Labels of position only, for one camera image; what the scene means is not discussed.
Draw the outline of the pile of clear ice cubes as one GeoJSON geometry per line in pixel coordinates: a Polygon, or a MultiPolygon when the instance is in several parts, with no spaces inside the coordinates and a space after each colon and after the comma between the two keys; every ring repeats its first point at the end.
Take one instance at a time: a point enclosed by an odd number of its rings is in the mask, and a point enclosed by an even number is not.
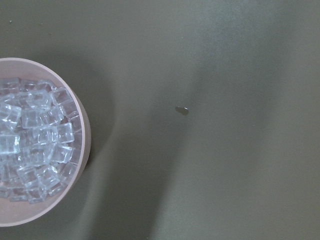
{"type": "Polygon", "coordinates": [[[61,192],[80,157],[80,117],[70,92],[47,79],[0,80],[0,196],[43,202],[61,192]]]}

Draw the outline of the pink bowl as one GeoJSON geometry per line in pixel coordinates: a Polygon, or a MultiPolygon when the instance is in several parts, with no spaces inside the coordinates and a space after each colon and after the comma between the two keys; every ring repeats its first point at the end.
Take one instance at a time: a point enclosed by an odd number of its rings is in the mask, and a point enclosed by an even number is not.
{"type": "Polygon", "coordinates": [[[48,67],[24,58],[7,57],[0,59],[0,77],[28,80],[51,80],[57,87],[65,87],[73,98],[79,114],[80,131],[79,144],[80,155],[76,170],[69,181],[69,184],[54,196],[49,196],[44,202],[30,204],[26,201],[10,202],[8,199],[0,199],[0,226],[12,227],[34,221],[48,213],[58,205],[71,191],[82,175],[91,150],[91,127],[87,112],[70,86],[53,70],[48,67]]]}

